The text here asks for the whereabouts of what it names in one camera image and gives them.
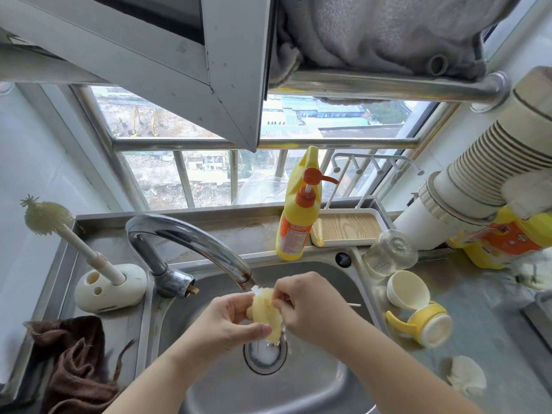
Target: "hand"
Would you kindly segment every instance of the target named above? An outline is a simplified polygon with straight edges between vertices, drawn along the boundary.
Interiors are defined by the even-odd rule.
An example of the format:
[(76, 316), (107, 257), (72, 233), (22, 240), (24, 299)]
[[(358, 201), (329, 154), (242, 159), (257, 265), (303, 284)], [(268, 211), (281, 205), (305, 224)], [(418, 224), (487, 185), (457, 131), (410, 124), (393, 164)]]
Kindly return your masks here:
[(273, 304), (289, 331), (332, 354), (345, 334), (345, 321), (358, 317), (340, 293), (314, 271), (278, 279)]
[(247, 319), (253, 297), (254, 293), (248, 292), (213, 299), (166, 353), (177, 362), (184, 362), (186, 369), (197, 369), (196, 376), (200, 377), (220, 355), (267, 337), (272, 332), (268, 324), (238, 325)]

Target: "dish cloth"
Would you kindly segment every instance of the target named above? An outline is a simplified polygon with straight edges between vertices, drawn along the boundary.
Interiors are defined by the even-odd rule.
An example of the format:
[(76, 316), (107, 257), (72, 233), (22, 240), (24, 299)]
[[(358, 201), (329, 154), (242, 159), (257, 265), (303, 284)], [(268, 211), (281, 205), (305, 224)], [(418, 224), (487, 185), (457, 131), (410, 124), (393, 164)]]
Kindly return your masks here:
[(121, 358), (134, 340), (121, 351), (112, 380), (104, 382), (100, 371), (106, 338), (100, 318), (30, 321), (25, 327), (43, 356), (57, 358), (41, 414), (100, 414), (119, 396)]
[(519, 0), (280, 0), (269, 87), (300, 65), (475, 80), (481, 33)]

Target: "plastic bag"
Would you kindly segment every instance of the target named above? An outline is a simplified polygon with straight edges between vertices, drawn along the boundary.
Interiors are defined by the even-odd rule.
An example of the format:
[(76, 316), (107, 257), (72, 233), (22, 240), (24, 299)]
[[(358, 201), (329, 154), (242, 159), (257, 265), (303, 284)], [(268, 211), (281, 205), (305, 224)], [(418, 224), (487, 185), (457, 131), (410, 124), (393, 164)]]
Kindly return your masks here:
[(274, 169), (255, 170), (239, 188), (232, 205), (254, 205), (285, 201), (288, 178), (274, 176)]

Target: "brown towel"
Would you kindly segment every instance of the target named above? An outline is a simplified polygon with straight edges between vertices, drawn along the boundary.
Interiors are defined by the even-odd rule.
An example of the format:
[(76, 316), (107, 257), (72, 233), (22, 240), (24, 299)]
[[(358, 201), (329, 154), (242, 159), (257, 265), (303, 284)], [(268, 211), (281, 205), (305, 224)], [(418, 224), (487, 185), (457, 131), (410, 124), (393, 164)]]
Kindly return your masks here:
[(30, 321), (25, 326), (45, 355), (58, 358), (40, 414), (100, 414), (119, 396), (121, 358), (134, 340), (121, 351), (113, 379), (104, 382), (99, 372), (106, 338), (98, 317)]

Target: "sink drain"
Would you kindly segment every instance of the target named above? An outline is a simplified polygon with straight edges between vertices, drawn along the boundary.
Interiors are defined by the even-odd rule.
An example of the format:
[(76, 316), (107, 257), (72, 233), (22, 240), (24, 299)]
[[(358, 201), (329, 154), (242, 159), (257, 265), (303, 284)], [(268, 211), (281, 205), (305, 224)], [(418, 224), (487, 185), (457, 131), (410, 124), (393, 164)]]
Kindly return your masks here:
[(287, 345), (283, 335), (280, 337), (279, 346), (273, 346), (266, 340), (245, 344), (245, 362), (253, 372), (259, 375), (270, 375), (284, 364), (288, 355)]

